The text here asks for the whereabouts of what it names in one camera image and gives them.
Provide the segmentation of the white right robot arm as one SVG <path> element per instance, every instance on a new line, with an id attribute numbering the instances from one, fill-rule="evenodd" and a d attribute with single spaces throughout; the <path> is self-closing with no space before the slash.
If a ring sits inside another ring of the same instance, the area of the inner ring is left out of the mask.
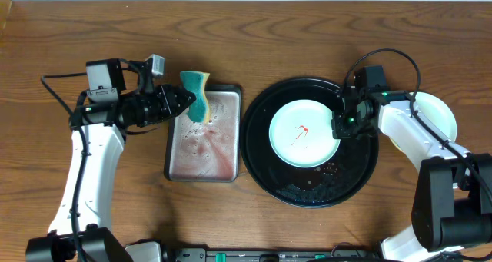
<path id="1" fill-rule="evenodd" d="M 411 226 L 381 242 L 387 260 L 430 261 L 491 241 L 491 156 L 445 137 L 406 91 L 350 88 L 335 111 L 336 139 L 388 136 L 418 172 Z"/>

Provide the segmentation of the light blue plate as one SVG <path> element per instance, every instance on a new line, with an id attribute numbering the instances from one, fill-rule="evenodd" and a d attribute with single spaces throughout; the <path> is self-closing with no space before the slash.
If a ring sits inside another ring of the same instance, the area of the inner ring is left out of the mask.
<path id="1" fill-rule="evenodd" d="M 341 143 L 333 137 L 332 117 L 332 110 L 318 101 L 285 104 L 274 114 L 268 129 L 274 153 L 294 167 L 317 167 L 329 161 Z"/>

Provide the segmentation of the pale green plate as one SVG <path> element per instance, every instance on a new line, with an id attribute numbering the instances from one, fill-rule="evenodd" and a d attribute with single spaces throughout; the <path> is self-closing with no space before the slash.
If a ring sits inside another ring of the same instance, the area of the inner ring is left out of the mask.
<path id="1" fill-rule="evenodd" d="M 419 91 L 416 97 L 416 109 L 420 116 L 425 116 L 441 132 L 440 137 L 455 142 L 457 139 L 457 122 L 451 109 L 438 97 Z M 417 139 L 410 136 L 400 124 L 390 124 L 390 134 L 387 136 L 402 152 L 403 146 L 416 143 Z"/>

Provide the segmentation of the round black tray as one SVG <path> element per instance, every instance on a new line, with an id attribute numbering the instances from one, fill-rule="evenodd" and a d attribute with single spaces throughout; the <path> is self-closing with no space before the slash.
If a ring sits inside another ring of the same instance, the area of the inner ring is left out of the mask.
<path id="1" fill-rule="evenodd" d="M 268 128 L 274 113 L 290 101 L 318 101 L 330 109 L 343 108 L 340 86 L 315 76 L 279 81 L 262 91 L 244 114 L 240 150 L 248 172 L 272 197 L 296 207 L 331 207 L 354 196 L 374 172 L 376 137 L 343 139 L 334 156 L 314 167 L 282 161 L 271 146 Z"/>

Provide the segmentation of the rectangular black metal tray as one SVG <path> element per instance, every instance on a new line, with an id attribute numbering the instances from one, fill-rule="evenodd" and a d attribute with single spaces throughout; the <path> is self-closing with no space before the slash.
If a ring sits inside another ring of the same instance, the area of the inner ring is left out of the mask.
<path id="1" fill-rule="evenodd" d="M 164 176 L 170 181 L 232 182 L 239 168 L 241 89 L 206 88 L 211 117 L 195 123 L 186 114 L 170 121 Z"/>

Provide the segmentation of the green yellow sponge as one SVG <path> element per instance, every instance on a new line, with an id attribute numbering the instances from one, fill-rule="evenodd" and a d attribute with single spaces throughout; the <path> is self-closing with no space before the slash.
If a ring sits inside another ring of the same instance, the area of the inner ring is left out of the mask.
<path id="1" fill-rule="evenodd" d="M 187 112 L 189 119 L 195 123 L 206 123 L 210 120 L 210 105 L 205 94 L 205 85 L 209 76 L 209 73 L 202 71 L 182 71 L 180 73 L 182 85 L 195 96 Z"/>

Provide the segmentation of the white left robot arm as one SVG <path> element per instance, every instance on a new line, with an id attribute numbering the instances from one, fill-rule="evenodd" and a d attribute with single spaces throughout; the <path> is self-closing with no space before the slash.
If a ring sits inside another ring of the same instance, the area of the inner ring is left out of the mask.
<path id="1" fill-rule="evenodd" d="M 196 97 L 172 85 L 135 95 L 117 88 L 83 91 L 70 112 L 72 158 L 65 191 L 44 237 L 28 242 L 27 261 L 162 261 L 157 240 L 128 247 L 111 232 L 115 172 L 127 128 L 158 124 L 180 115 Z"/>

